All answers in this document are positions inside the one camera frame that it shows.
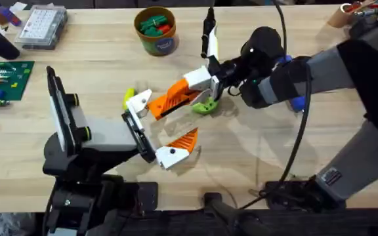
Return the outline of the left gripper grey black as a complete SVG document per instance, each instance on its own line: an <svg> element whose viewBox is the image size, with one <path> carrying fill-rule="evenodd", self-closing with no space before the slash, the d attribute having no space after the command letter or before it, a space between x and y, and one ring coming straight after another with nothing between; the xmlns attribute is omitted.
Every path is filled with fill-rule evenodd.
<svg viewBox="0 0 378 236"><path fill-rule="evenodd" d="M160 167L165 170L185 160L195 149L198 128L157 148L155 152L140 120L148 112L151 96L151 89L137 93L134 88L128 88L125 92L125 111L121 118L106 120L86 117L79 106L78 95L65 95L66 124L69 125L76 150L91 149L102 153L133 152L135 155L138 153L148 163L157 159Z"/></svg>

